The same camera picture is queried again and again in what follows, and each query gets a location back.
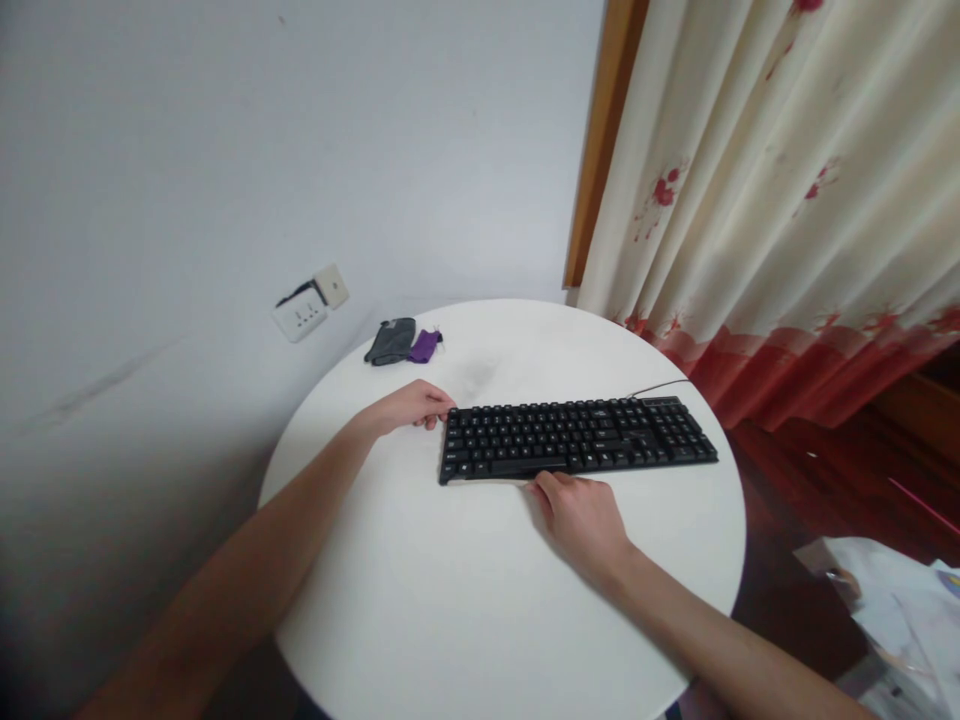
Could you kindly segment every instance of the keyboard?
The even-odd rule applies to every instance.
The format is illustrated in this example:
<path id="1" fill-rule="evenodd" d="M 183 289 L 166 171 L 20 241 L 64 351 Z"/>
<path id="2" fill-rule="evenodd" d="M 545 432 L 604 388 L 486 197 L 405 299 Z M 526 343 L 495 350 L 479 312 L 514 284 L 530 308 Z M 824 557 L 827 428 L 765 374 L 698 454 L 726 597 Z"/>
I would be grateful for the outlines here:
<path id="1" fill-rule="evenodd" d="M 717 462 L 677 397 L 453 409 L 440 484 Z"/>

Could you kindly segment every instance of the table top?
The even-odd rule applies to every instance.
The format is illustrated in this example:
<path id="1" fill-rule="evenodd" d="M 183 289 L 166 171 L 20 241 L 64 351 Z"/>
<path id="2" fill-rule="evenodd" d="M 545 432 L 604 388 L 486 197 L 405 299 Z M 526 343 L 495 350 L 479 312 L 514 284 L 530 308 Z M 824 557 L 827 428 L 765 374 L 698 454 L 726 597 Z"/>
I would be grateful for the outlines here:
<path id="1" fill-rule="evenodd" d="M 484 300 L 417 318 L 434 326 L 445 348 L 429 364 L 372 367 L 365 343 L 317 384 L 274 451 L 261 505 L 358 410 L 416 378 L 470 407 L 622 397 L 683 377 L 636 335 L 563 305 Z M 687 405 L 719 462 L 593 477 L 613 488 L 633 542 L 729 614 L 744 559 L 740 477 L 696 388 L 643 396 L 665 395 Z M 337 720 L 663 712 L 689 679 L 557 556 L 526 493 L 441 487 L 442 438 L 442 427 L 401 428 L 370 453 L 276 633 L 301 685 Z"/>

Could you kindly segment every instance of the plastic bag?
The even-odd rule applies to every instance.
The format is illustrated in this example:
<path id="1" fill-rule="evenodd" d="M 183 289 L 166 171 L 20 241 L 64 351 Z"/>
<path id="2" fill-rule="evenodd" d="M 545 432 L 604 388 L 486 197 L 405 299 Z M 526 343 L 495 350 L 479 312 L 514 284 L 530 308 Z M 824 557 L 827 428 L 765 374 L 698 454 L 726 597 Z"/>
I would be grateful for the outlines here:
<path id="1" fill-rule="evenodd" d="M 886 665 L 860 702 L 887 720 L 960 720 L 960 571 L 866 538 L 821 538 L 795 554 L 830 578 Z"/>

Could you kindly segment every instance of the gray cloth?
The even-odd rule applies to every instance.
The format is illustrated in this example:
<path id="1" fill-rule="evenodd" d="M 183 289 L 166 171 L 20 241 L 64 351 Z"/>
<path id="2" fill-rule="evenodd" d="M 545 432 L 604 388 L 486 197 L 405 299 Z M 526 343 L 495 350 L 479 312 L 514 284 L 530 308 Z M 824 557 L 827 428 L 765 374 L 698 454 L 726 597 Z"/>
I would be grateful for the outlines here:
<path id="1" fill-rule="evenodd" d="M 371 365 L 390 365 L 406 360 L 416 332 L 417 323 L 413 318 L 384 320 L 380 323 L 373 347 L 363 356 L 364 361 Z"/>

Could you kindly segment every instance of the purple cloth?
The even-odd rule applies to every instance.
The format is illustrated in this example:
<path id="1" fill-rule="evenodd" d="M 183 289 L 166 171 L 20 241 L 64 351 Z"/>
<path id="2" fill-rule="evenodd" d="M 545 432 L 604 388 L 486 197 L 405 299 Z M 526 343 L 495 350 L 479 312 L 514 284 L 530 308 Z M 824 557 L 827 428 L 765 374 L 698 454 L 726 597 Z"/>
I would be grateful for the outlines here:
<path id="1" fill-rule="evenodd" d="M 410 348 L 410 355 L 407 357 L 407 360 L 420 363 L 421 365 L 430 362 L 430 358 L 433 357 L 433 351 L 437 349 L 437 342 L 439 340 L 439 331 L 428 333 L 426 330 L 421 330 L 420 337 L 417 338 L 413 347 Z"/>

